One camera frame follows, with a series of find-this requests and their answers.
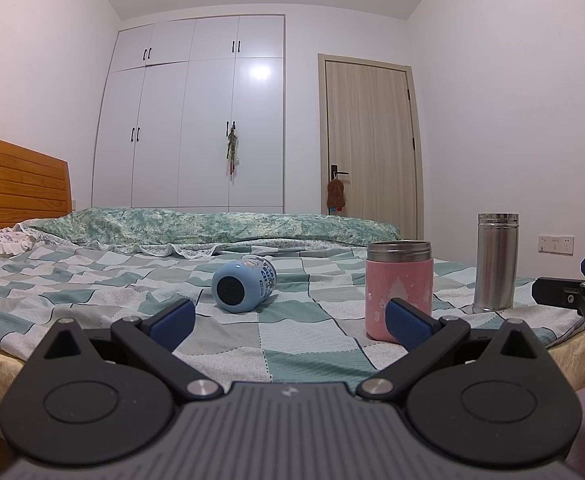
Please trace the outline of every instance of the hanging towel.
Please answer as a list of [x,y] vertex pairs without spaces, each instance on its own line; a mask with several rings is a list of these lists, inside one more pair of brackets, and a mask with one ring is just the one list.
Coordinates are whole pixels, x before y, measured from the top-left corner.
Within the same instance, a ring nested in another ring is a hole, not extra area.
[[344,183],[338,178],[334,178],[329,182],[329,198],[326,206],[328,209],[338,209],[346,205],[346,197],[344,196]]

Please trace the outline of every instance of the bed sheet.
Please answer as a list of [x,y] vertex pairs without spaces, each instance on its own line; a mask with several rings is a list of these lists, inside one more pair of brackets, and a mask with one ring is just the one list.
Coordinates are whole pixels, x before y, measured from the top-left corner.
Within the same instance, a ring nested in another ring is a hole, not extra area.
[[[229,314],[214,304],[210,280],[218,267],[243,253],[271,259],[277,287],[253,312]],[[2,356],[0,371],[9,371],[7,379],[0,377],[0,394],[18,369],[18,362],[6,360],[28,358],[60,317],[104,328],[124,316],[152,316],[180,298],[196,303],[197,320],[175,355],[226,389],[234,380],[344,381],[354,388],[406,353],[365,335],[365,253],[339,246],[242,246],[185,259],[40,245],[0,259],[0,349],[9,354]],[[518,280],[512,309],[470,314],[474,273],[473,267],[435,262],[434,317],[455,313],[482,328],[520,317],[549,348],[583,329],[574,311],[535,305],[529,279]]]

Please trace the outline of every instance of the wardrobe door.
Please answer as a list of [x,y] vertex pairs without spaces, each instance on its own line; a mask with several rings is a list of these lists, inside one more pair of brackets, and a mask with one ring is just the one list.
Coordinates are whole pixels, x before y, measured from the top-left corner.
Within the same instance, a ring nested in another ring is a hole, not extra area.
[[239,16],[196,20],[190,60],[235,59],[237,25]]
[[146,66],[188,61],[195,20],[155,23]]
[[237,164],[230,179],[230,208],[283,206],[283,59],[236,60],[232,121]]
[[284,57],[284,17],[240,16],[237,57]]
[[169,207],[171,211],[177,211],[178,213],[192,213],[192,214],[210,214],[210,213],[227,213],[228,206],[218,207]]
[[133,207],[174,207],[188,63],[146,68],[135,134]]
[[181,128],[178,206],[228,208],[226,160],[234,59],[191,61]]
[[108,75],[96,136],[93,207],[130,207],[144,68]]
[[231,213],[283,213],[284,208],[280,205],[263,205],[263,206],[235,206],[229,209]]
[[110,72],[146,65],[153,27],[154,25],[144,25],[119,32],[112,54]]

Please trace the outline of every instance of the white wall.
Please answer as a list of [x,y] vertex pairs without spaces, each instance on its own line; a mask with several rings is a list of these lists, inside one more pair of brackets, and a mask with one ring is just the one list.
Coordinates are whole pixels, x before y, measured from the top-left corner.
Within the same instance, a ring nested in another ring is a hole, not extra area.
[[0,0],[0,139],[67,160],[79,208],[119,23],[108,0]]
[[246,4],[162,12],[125,20],[121,28],[180,18],[251,13],[286,16],[285,211],[319,213],[317,54],[410,65],[407,24],[395,18],[333,7]]
[[[585,256],[585,0],[423,0],[409,19],[426,236],[474,264],[477,213],[518,212],[519,275]],[[575,236],[575,255],[537,252]]]

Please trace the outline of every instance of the door frame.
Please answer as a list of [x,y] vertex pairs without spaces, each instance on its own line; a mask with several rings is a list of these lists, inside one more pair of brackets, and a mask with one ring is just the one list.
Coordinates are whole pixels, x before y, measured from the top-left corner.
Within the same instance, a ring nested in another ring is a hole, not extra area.
[[415,139],[415,197],[417,208],[417,238],[424,238],[424,174],[421,159],[421,136],[419,135],[419,120],[417,119],[417,101],[415,97],[415,82],[412,68],[406,65],[397,65],[382,61],[359,59],[356,57],[330,56],[318,54],[319,60],[319,134],[321,138],[321,212],[329,213],[326,206],[329,184],[329,115],[328,115],[328,91],[326,88],[326,63],[329,61],[358,64],[364,66],[376,66],[397,70],[406,74],[409,85],[410,124],[412,126],[413,139]]

